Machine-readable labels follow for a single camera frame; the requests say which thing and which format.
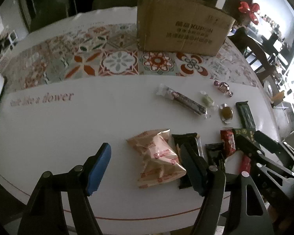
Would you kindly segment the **pink fortune biscuits bag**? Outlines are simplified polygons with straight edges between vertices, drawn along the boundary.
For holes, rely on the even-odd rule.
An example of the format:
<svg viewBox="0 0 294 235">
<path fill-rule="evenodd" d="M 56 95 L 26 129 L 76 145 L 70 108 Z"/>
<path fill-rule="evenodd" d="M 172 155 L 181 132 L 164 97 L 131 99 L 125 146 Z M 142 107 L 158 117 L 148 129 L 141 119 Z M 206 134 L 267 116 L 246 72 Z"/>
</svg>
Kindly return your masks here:
<svg viewBox="0 0 294 235">
<path fill-rule="evenodd" d="M 186 175 L 179 157 L 169 145 L 172 139 L 170 129 L 147 130 L 127 143 L 142 157 L 142 171 L 137 185 L 140 189 L 169 183 Z"/>
</svg>

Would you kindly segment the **small red packet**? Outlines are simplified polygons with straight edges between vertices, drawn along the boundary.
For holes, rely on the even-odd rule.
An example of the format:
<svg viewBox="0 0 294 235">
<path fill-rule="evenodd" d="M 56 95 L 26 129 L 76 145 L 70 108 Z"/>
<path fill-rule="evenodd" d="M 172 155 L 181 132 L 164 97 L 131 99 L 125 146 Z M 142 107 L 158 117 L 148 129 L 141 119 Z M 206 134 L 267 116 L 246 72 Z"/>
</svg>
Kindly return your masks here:
<svg viewBox="0 0 294 235">
<path fill-rule="evenodd" d="M 250 170 L 251 170 L 251 159 L 248 156 L 243 155 L 242 162 L 240 164 L 239 173 L 242 173 L 242 172 L 250 173 Z"/>
</svg>

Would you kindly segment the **dark green gold packet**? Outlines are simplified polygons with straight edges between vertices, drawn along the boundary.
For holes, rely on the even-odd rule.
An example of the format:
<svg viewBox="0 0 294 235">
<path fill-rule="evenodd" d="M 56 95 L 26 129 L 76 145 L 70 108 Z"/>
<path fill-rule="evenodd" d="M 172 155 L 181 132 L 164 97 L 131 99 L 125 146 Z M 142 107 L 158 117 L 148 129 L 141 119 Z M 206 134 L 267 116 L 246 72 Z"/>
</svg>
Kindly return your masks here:
<svg viewBox="0 0 294 235">
<path fill-rule="evenodd" d="M 248 139 L 251 143 L 253 143 L 253 145 L 255 145 L 264 154 L 264 150 L 261 149 L 260 144 L 254 138 L 255 131 L 255 128 L 233 128 L 232 132 L 236 149 L 242 151 L 243 153 L 245 153 L 247 150 L 245 145 L 243 145 L 238 139 L 238 136 L 241 135 L 244 138 Z"/>
</svg>

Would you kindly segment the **dark green snack bar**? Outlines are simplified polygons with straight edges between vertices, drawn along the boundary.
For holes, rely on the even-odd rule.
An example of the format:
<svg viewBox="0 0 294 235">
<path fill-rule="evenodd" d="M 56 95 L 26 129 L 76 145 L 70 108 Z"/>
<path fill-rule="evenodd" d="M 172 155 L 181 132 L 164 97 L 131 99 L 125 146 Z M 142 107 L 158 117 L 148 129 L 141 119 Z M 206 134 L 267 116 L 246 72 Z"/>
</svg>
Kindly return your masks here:
<svg viewBox="0 0 294 235">
<path fill-rule="evenodd" d="M 235 103 L 235 106 L 238 111 L 238 115 L 240 117 L 243 128 L 256 129 L 256 125 L 250 107 L 248 105 L 248 101 L 237 102 Z"/>
</svg>

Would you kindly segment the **red snack packet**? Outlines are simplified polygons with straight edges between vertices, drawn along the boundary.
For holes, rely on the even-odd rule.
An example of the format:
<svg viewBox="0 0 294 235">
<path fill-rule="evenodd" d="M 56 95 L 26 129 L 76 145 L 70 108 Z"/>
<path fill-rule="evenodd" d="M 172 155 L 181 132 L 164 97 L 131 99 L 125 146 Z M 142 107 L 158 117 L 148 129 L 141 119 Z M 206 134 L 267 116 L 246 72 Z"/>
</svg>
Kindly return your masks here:
<svg viewBox="0 0 294 235">
<path fill-rule="evenodd" d="M 226 157 L 230 157 L 236 152 L 234 133 L 231 129 L 220 131 L 221 140 L 224 142 Z"/>
</svg>

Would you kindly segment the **small black snack packet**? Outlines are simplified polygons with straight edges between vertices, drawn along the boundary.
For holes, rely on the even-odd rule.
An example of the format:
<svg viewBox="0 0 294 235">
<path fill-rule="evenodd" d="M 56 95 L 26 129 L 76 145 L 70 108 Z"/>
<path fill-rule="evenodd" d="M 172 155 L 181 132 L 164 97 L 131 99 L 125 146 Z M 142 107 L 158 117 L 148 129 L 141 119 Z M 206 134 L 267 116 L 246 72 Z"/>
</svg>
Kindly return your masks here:
<svg viewBox="0 0 294 235">
<path fill-rule="evenodd" d="M 206 144 L 205 150 L 208 156 L 208 164 L 214 165 L 223 172 L 225 169 L 225 150 L 223 143 Z"/>
</svg>

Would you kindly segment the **brown jelly cup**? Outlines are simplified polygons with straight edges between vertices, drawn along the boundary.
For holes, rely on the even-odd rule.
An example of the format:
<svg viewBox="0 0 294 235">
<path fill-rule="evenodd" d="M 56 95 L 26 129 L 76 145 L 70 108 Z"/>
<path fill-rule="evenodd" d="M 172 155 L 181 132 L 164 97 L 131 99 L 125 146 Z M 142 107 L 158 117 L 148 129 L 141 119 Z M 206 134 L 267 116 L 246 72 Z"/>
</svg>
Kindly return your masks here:
<svg viewBox="0 0 294 235">
<path fill-rule="evenodd" d="M 219 107 L 219 116 L 223 123 L 230 124 L 233 120 L 233 110 L 231 109 L 231 107 L 229 107 L 229 105 L 223 103 Z"/>
</svg>

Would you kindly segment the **green wrapped candy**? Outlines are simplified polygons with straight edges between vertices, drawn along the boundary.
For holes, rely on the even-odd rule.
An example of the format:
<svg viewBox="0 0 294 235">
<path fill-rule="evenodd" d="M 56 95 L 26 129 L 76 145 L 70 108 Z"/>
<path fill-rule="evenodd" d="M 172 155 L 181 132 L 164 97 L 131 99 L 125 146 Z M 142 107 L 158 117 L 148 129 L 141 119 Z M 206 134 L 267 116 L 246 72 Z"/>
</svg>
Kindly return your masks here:
<svg viewBox="0 0 294 235">
<path fill-rule="evenodd" d="M 205 104 L 208 108 L 214 108 L 214 101 L 213 99 L 207 94 L 205 91 L 200 91 L 202 102 Z"/>
</svg>

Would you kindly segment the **patterned white tablecloth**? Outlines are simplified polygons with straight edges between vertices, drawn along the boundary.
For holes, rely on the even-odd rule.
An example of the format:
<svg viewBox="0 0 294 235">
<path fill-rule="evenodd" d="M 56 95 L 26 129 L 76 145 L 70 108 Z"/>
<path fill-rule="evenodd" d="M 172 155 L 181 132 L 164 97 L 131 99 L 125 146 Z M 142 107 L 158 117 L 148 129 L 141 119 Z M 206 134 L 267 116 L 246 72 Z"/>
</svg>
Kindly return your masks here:
<svg viewBox="0 0 294 235">
<path fill-rule="evenodd" d="M 61 174 L 83 164 L 107 142 L 112 149 L 99 190 L 89 199 L 107 234 L 150 234 L 191 226 L 203 198 L 177 181 L 147 189 L 137 187 L 139 154 L 127 139 L 150 129 L 175 134 L 197 132 L 202 143 L 217 142 L 218 115 L 201 118 L 155 94 L 159 84 L 198 99 L 205 90 L 233 106 L 247 101 L 257 129 L 279 139 L 262 88 L 231 83 L 232 98 L 202 76 L 94 76 L 9 93 L 0 104 L 0 184 L 27 203 L 44 171 Z"/>
</svg>

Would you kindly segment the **dark wooden chair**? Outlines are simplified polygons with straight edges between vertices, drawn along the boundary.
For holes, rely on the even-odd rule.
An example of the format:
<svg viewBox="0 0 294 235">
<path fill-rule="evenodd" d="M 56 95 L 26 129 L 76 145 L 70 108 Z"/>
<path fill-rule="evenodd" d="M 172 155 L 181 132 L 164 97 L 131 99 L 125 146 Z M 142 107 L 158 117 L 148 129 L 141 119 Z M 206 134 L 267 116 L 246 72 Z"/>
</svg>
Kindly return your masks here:
<svg viewBox="0 0 294 235">
<path fill-rule="evenodd" d="M 255 72 L 255 74 L 260 81 L 263 81 L 265 78 L 272 75 L 276 70 L 273 65 L 269 64 L 266 54 L 260 45 L 247 35 L 244 27 L 238 28 L 237 31 L 228 38 L 242 54 L 247 48 L 249 48 L 252 54 L 255 55 L 256 59 L 259 60 L 264 71 Z"/>
</svg>

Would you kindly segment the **long dark snack bar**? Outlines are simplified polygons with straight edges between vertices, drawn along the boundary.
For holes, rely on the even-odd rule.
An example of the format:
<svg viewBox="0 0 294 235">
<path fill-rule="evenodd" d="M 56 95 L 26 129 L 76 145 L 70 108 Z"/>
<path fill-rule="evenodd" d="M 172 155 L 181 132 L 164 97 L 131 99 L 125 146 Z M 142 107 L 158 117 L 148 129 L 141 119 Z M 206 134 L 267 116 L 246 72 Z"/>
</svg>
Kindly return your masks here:
<svg viewBox="0 0 294 235">
<path fill-rule="evenodd" d="M 186 107 L 187 109 L 191 110 L 197 115 L 206 117 L 208 114 L 206 107 L 204 107 L 203 105 L 200 105 L 199 103 L 195 102 L 189 97 L 173 90 L 172 88 L 166 86 L 165 84 L 159 85 L 156 95 L 162 96 L 171 101 L 175 101 L 176 103 L 179 103 L 180 105 L 182 105 L 183 107 Z"/>
</svg>

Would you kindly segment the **red ribbon bow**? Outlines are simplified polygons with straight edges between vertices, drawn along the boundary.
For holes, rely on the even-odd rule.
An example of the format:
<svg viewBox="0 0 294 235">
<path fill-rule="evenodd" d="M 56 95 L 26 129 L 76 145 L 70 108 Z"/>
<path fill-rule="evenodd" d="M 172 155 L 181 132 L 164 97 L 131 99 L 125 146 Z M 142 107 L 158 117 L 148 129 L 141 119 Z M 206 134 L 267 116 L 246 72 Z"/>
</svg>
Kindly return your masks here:
<svg viewBox="0 0 294 235">
<path fill-rule="evenodd" d="M 238 10 L 242 14 L 247 14 L 252 23 L 254 23 L 255 25 L 259 24 L 259 20 L 257 16 L 255 15 L 260 10 L 260 6 L 258 3 L 249 4 L 248 2 L 240 1 Z"/>
</svg>

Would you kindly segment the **brown cardboard box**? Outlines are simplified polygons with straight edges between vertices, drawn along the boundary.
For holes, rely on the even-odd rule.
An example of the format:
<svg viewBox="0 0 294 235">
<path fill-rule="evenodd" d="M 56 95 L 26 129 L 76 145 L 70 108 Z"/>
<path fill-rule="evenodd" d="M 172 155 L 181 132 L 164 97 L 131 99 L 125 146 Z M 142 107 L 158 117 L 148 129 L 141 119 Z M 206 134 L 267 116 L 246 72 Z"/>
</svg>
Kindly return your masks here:
<svg viewBox="0 0 294 235">
<path fill-rule="evenodd" d="M 201 0 L 137 0 L 137 39 L 145 52 L 215 56 L 234 22 Z"/>
</svg>

